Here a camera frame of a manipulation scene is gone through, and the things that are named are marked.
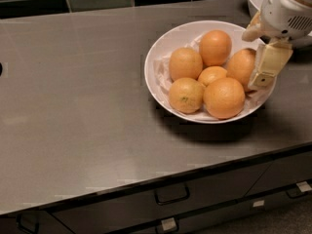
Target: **white sticker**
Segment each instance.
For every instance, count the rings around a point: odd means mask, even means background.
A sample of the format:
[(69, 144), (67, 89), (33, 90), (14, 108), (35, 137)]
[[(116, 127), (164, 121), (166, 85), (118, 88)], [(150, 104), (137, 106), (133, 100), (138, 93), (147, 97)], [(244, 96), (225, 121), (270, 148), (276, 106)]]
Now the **white sticker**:
[(264, 206), (264, 200), (259, 200), (259, 201), (255, 201), (253, 202), (253, 207), (263, 207)]
[(307, 181), (298, 183), (296, 186), (299, 187), (299, 190), (300, 190), (301, 192), (306, 192), (306, 191), (311, 191), (311, 190), (312, 190), (310, 184), (308, 184)]
[(162, 226), (164, 231), (176, 229), (176, 221), (173, 217), (164, 219), (162, 220)]

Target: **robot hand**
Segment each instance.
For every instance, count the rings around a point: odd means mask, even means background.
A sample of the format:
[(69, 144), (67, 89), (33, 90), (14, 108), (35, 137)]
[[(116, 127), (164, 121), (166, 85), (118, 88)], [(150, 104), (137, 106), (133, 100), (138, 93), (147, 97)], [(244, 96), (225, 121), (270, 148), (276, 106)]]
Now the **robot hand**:
[(292, 40), (305, 37), (311, 30), (312, 0), (264, 0), (242, 36), (250, 42), (261, 36), (270, 38), (256, 51), (250, 89), (268, 86), (292, 56)]

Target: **orange fruit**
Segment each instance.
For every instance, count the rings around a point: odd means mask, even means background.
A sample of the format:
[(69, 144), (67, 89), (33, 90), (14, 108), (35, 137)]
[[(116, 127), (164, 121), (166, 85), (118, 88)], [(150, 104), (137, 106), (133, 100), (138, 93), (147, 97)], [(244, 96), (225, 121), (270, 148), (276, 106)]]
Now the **orange fruit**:
[(248, 92), (248, 84), (254, 70), (255, 50), (246, 48), (236, 52), (226, 64), (227, 77), (238, 80)]
[(204, 91), (207, 111), (218, 119), (234, 117), (244, 108), (245, 92), (242, 84), (229, 77), (212, 82)]
[(175, 81), (182, 77), (197, 79), (203, 70), (201, 55), (191, 48), (178, 48), (169, 60), (169, 72)]
[(169, 104), (182, 113), (193, 113), (203, 105), (205, 87), (192, 78), (179, 78), (169, 89)]
[(197, 80), (207, 87), (213, 81), (226, 77), (226, 73), (227, 70), (221, 66), (210, 66), (201, 72)]
[(199, 43), (199, 53), (206, 66), (221, 66), (228, 59), (232, 50), (230, 36), (222, 30), (206, 33)]

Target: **countertop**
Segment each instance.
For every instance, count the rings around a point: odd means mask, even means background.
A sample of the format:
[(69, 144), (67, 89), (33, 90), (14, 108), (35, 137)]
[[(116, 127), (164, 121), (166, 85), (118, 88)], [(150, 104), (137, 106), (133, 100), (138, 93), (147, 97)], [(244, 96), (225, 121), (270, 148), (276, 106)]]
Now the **countertop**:
[(188, 123), (157, 104), (146, 55), (196, 20), (250, 18), (246, 0), (210, 0), (0, 20), (0, 214), (309, 143), (311, 48), (240, 121)]

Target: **white paper liner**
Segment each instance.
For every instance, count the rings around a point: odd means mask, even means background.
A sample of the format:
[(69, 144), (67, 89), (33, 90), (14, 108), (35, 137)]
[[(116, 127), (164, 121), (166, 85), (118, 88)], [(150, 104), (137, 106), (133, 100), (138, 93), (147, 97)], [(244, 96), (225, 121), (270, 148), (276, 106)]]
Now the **white paper liner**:
[[(191, 43), (185, 45), (184, 47), (190, 47), (198, 52), (199, 42), (201, 38), (202, 35), (198, 36)], [(172, 53), (167, 53), (165, 56), (159, 59), (155, 59), (153, 62), (154, 73), (156, 75), (157, 84), (159, 85), (158, 87), (159, 94), (157, 96), (159, 100), (161, 100), (167, 108), (171, 108), (168, 100), (168, 94), (169, 88), (173, 83), (169, 73), (169, 60), (171, 54)], [(255, 110), (257, 110), (262, 104), (265, 103), (265, 101), (270, 96), (272, 92), (272, 86), (273, 84), (262, 90), (246, 93), (245, 105), (243, 110), (238, 115), (231, 118), (231, 120), (245, 117), (254, 112)], [(194, 121), (208, 121), (208, 122), (221, 121), (219, 119), (216, 119), (214, 116), (210, 115), (206, 110), (204, 104), (198, 111), (192, 114), (184, 114), (174, 109), (172, 109), (172, 111), (174, 111), (175, 114), (181, 115), (183, 118), (187, 118)]]

